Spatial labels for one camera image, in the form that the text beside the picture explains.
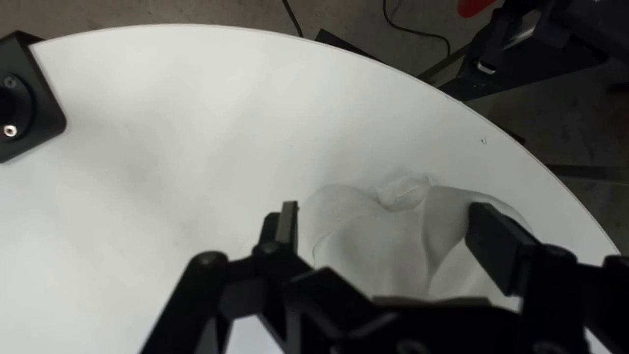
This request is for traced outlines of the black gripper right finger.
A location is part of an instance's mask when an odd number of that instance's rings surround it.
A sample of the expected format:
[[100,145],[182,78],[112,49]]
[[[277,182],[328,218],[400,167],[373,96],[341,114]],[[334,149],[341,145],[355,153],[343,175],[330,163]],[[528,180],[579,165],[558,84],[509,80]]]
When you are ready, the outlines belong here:
[[489,202],[467,206],[465,245],[503,294],[524,296],[530,285],[546,285],[575,265],[571,251],[538,241]]

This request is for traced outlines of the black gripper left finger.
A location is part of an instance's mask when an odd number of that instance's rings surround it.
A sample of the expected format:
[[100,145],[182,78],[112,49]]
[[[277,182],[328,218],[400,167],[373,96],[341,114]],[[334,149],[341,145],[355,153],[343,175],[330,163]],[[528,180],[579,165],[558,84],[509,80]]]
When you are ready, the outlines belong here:
[[298,255],[298,202],[286,200],[279,212],[263,218],[261,234],[253,245],[253,263],[271,279],[292,279],[310,265]]

